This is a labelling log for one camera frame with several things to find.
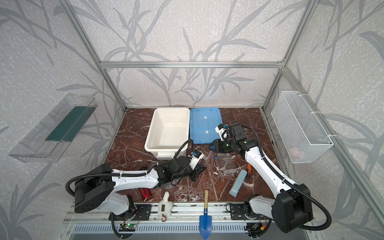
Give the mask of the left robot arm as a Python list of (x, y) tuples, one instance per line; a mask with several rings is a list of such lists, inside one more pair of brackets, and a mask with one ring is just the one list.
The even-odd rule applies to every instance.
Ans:
[(185, 178), (196, 181), (206, 169), (200, 164), (204, 154), (194, 148), (187, 156), (177, 150), (174, 157), (155, 164), (148, 170), (121, 171), (102, 164), (85, 175), (70, 179), (65, 189), (75, 198), (75, 212), (86, 213), (94, 209), (112, 212), (116, 216), (132, 212), (132, 199), (120, 191), (131, 189), (157, 189), (176, 185)]

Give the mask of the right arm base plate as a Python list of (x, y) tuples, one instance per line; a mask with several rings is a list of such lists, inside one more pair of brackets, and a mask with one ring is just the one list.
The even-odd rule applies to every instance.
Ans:
[(246, 215), (244, 205), (243, 204), (234, 204), (228, 203), (226, 205), (226, 210), (231, 215), (231, 220), (240, 221), (240, 220), (255, 220), (256, 217), (250, 217)]

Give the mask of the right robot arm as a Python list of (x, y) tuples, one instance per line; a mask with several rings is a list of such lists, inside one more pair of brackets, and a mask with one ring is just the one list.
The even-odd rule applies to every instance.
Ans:
[(284, 233), (296, 228), (322, 231), (330, 227), (330, 212), (311, 197), (305, 184), (298, 185), (285, 175), (265, 154), (259, 136), (251, 139), (244, 132), (245, 129), (246, 126), (240, 123), (219, 124), (215, 130), (220, 137), (210, 147), (214, 153), (240, 155), (270, 188), (274, 196), (272, 199), (254, 196), (244, 201), (247, 215), (264, 215)]

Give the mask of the clear acrylic test tube rack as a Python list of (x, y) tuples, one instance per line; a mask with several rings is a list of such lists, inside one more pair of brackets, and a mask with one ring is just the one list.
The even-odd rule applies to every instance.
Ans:
[(218, 161), (220, 170), (223, 175), (230, 175), (239, 172), (242, 168), (240, 164), (236, 162), (236, 156), (231, 154), (218, 154)]

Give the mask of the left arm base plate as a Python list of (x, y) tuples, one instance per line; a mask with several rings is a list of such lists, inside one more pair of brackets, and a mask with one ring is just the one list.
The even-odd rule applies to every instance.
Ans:
[(114, 215), (114, 221), (148, 221), (151, 214), (152, 205), (138, 204), (135, 209), (128, 209), (120, 215)]

